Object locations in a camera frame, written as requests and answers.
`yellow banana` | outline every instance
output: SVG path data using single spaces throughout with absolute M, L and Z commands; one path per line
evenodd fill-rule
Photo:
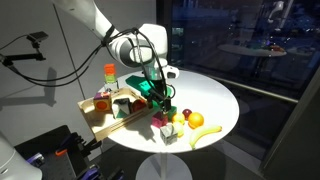
M 200 126 L 197 127 L 190 136 L 190 141 L 189 144 L 191 146 L 192 149 L 195 148 L 195 145 L 197 143 L 197 141 L 204 135 L 206 134 L 211 134 L 211 133 L 215 133 L 215 132 L 220 132 L 222 130 L 221 126 L 218 125 L 207 125 L 207 126 Z

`orange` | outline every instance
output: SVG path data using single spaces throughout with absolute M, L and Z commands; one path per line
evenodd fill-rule
M 186 117 L 182 113 L 176 113 L 175 115 L 172 116 L 172 123 L 179 122 L 182 125 L 184 125 L 185 120 L 186 120 Z
M 195 129 L 202 126 L 204 123 L 204 117 L 198 112 L 193 112 L 188 117 L 188 125 L 191 129 Z

